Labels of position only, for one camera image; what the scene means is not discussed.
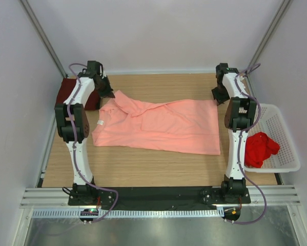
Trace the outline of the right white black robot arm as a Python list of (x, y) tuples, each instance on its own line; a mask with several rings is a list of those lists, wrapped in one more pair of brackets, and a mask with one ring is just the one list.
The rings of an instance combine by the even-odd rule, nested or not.
[(218, 64), (217, 86), (212, 94), (218, 105), (229, 103), (224, 117), (229, 135), (229, 157), (219, 189), (220, 199), (225, 203), (248, 204), (251, 200), (244, 175), (245, 144), (250, 128), (255, 125), (257, 102), (246, 92), (240, 79), (242, 75), (247, 75), (247, 70), (239, 73), (227, 63)]

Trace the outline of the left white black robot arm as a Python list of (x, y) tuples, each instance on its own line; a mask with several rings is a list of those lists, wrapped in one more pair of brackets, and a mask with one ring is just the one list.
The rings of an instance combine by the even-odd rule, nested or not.
[(93, 92), (100, 98), (115, 97), (102, 63), (89, 60), (86, 65), (81, 66), (83, 70), (73, 74), (76, 83), (72, 91), (54, 108), (57, 132), (68, 147), (73, 165), (72, 188), (63, 188), (69, 195), (68, 204), (71, 206), (93, 205), (99, 198), (88, 161), (87, 138), (90, 126), (85, 105)]

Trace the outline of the pink t-shirt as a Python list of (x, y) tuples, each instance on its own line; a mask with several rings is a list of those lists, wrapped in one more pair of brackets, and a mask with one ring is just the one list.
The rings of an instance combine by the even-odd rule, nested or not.
[(155, 104), (117, 91), (99, 110), (92, 139), (96, 147), (220, 155), (217, 105), (193, 99)]

